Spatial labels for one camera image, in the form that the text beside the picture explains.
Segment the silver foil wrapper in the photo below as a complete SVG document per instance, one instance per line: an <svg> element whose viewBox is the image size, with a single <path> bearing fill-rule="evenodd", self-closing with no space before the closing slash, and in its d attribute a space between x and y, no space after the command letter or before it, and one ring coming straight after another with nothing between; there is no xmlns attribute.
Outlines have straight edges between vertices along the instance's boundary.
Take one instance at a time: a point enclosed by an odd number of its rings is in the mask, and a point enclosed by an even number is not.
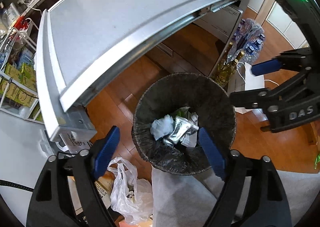
<svg viewBox="0 0 320 227"><path fill-rule="evenodd" d="M191 120L176 116L174 121L174 130L171 134L163 139L166 145L176 145L186 133L193 134L199 127Z"/></svg>

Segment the white tissue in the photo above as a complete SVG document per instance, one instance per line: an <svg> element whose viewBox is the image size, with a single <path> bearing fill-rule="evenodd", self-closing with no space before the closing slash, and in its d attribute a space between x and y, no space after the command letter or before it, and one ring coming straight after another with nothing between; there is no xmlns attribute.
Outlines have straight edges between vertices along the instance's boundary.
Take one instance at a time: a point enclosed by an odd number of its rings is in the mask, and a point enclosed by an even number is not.
<svg viewBox="0 0 320 227"><path fill-rule="evenodd" d="M174 120L172 116L166 115L161 119L156 119L151 124L150 133L157 141L164 136L171 134L174 130Z"/></svg>

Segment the green snack bag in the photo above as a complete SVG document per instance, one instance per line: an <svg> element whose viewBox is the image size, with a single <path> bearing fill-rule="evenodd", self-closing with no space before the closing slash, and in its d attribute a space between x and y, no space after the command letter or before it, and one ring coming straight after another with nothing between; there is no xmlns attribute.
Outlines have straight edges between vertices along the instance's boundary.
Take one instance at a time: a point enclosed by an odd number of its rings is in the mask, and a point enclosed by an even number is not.
<svg viewBox="0 0 320 227"><path fill-rule="evenodd" d="M192 108L189 106L184 106L179 109L177 109L172 116L180 116L186 119L191 119L191 114L192 114Z"/></svg>

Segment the black lined trash bin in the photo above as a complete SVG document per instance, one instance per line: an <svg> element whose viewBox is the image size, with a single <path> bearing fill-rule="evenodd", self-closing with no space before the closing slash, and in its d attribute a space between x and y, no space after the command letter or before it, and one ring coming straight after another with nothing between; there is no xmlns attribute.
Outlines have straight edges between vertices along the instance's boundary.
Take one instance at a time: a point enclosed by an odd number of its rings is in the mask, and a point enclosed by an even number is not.
<svg viewBox="0 0 320 227"><path fill-rule="evenodd" d="M228 94L200 74L163 77L141 96L133 115L132 139L140 157L159 170L190 176L210 168L200 145L204 128L227 151L236 135L236 114Z"/></svg>

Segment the white paper bag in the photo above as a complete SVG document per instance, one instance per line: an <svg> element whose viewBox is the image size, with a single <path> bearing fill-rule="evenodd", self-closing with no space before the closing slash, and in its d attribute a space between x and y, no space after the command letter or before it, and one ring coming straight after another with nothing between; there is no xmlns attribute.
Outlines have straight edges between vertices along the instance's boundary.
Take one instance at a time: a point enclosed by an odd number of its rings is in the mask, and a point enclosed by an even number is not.
<svg viewBox="0 0 320 227"><path fill-rule="evenodd" d="M251 72L251 65L240 62L236 72L228 82L227 93L262 89L265 87L264 76L255 76Z"/></svg>

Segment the gold foil wine bottle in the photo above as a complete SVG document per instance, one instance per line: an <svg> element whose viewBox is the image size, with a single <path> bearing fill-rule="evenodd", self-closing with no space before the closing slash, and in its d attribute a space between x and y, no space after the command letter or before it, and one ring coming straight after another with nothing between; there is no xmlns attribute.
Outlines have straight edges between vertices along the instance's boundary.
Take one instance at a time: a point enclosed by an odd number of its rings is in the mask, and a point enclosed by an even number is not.
<svg viewBox="0 0 320 227"><path fill-rule="evenodd" d="M245 55L244 51L240 51L235 59L233 59L230 62L227 62L229 51L232 49L233 45L233 42L229 43L227 49L225 50L225 53L222 56L222 59L220 60L217 66L216 72L212 76L213 81L215 81L221 87L225 87L228 84L229 80L231 79L231 76L235 73L237 69L238 63Z"/></svg>

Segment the pack of water bottles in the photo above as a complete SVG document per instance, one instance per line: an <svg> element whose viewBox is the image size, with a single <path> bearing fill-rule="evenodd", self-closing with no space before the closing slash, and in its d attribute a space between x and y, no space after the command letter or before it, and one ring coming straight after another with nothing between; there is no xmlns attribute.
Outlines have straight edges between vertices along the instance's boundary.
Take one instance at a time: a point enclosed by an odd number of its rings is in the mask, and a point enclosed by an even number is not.
<svg viewBox="0 0 320 227"><path fill-rule="evenodd" d="M232 47L228 51L227 63L235 59L240 51L244 51L241 61L253 65L259 58L264 41L264 29L253 19L242 19L231 39Z"/></svg>

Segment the white plastic bag on floor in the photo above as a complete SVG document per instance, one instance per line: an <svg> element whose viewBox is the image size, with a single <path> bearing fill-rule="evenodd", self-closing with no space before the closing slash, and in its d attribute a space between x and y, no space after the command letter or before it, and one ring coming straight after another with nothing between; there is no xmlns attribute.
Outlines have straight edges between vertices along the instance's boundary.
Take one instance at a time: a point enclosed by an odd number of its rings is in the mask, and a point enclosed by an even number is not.
<svg viewBox="0 0 320 227"><path fill-rule="evenodd" d="M130 225L149 220L153 215L152 185L139 179L137 168L128 160L116 157L107 170L115 176L111 192L111 208Z"/></svg>

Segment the grey floor mat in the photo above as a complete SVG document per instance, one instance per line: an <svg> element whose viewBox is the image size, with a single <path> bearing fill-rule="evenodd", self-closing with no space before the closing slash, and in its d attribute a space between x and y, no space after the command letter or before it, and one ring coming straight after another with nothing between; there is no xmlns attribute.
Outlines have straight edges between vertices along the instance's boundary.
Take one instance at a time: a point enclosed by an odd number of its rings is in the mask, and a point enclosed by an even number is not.
<svg viewBox="0 0 320 227"><path fill-rule="evenodd" d="M296 225L319 194L319 174L278 171ZM235 191L212 169L194 176L179 176L153 168L153 226L204 226L213 210L222 207L241 217L251 179Z"/></svg>

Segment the yellow green tea box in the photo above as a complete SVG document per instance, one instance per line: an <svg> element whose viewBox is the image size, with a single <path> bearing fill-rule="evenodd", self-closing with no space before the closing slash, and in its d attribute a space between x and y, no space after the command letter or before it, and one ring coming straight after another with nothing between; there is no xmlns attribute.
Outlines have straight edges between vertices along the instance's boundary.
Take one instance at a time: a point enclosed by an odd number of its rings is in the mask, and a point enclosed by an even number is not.
<svg viewBox="0 0 320 227"><path fill-rule="evenodd" d="M34 68L27 63L22 63L21 69L18 70L11 64L7 64L5 66L4 73L12 79L5 96L20 105L31 107L36 99L36 95L18 86L14 81L27 87L33 92L37 92L36 71Z"/></svg>

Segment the red box on rack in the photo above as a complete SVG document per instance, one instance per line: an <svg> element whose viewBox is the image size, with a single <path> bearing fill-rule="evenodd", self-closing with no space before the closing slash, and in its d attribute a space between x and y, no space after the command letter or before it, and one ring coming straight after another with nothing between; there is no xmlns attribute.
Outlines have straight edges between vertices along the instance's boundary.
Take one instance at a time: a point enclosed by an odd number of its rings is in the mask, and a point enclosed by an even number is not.
<svg viewBox="0 0 320 227"><path fill-rule="evenodd" d="M19 16L17 19L16 19L16 22L14 24L14 27L18 30L21 30L21 29L27 29L28 28L28 22L25 20L25 17L24 16Z"/></svg>

